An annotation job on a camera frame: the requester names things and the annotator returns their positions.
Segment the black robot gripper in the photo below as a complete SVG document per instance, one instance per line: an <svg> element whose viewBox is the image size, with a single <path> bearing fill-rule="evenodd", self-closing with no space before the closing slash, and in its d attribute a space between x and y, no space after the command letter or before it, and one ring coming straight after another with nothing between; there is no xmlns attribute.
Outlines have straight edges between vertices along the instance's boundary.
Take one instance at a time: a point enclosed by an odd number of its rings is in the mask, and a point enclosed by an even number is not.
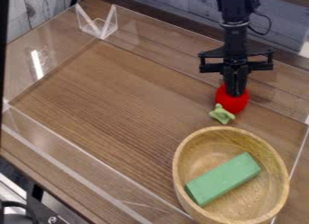
<svg viewBox="0 0 309 224"><path fill-rule="evenodd" d="M247 74L253 70L271 70L274 51L267 49L258 51L249 48L247 45L247 26L245 23L221 23L225 30L223 45L211 50L201 51L201 73L223 73L226 90L230 96L241 96L246 89Z"/></svg>

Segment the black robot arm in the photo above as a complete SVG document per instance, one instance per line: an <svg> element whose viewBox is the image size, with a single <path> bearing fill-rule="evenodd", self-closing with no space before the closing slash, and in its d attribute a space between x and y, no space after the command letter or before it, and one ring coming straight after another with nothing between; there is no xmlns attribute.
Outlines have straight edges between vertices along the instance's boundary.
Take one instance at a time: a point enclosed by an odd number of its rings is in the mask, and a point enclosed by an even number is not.
<svg viewBox="0 0 309 224"><path fill-rule="evenodd" d="M249 74L255 70L273 70L274 66L274 51L258 51L247 44L247 30L253 30L250 16L259 14L259 5L259 0L217 0L225 42L219 48L198 54L199 72L218 72L223 76L226 92L234 98L245 93Z"/></svg>

